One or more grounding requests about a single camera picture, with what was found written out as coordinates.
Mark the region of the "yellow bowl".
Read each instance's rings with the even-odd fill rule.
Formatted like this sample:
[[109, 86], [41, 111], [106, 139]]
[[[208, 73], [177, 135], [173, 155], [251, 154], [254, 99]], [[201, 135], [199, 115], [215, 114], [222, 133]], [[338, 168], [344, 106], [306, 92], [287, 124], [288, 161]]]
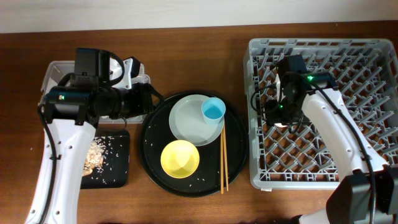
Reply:
[[198, 149], [189, 141], [176, 140], [167, 144], [160, 157], [163, 171], [175, 179], [191, 176], [198, 168]]

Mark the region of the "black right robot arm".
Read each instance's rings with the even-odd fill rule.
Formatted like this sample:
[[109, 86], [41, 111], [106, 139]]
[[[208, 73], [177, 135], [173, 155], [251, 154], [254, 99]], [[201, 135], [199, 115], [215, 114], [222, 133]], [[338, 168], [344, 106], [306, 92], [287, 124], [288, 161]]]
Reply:
[[266, 104], [266, 124], [288, 128], [308, 119], [335, 163], [339, 185], [314, 213], [293, 223], [397, 223], [397, 167], [370, 145], [328, 72], [308, 72], [301, 55], [276, 64], [278, 97]]

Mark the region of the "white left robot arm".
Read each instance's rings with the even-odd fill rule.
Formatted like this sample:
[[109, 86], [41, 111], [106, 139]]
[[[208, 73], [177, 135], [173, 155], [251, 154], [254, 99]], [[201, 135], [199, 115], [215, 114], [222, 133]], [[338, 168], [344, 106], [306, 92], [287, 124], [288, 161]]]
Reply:
[[44, 151], [26, 223], [76, 223], [83, 164], [101, 117], [149, 114], [164, 98], [149, 83], [132, 83], [141, 62], [101, 49], [78, 48], [73, 71], [43, 86], [37, 113]]

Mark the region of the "pink cup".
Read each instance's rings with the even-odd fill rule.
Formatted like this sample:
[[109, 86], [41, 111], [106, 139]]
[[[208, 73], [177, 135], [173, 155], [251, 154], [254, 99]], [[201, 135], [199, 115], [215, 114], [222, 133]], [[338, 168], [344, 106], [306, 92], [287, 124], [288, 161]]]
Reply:
[[274, 126], [277, 126], [278, 128], [286, 128], [288, 125], [283, 125], [281, 123], [275, 123]]

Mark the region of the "food scraps with rice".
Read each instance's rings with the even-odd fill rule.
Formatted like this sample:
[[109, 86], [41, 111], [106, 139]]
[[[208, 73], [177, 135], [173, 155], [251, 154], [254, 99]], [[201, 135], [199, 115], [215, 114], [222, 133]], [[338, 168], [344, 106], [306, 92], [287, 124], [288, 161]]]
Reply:
[[101, 136], [92, 140], [85, 157], [82, 180], [104, 185], [116, 183], [116, 159], [120, 158], [121, 144], [115, 137]]

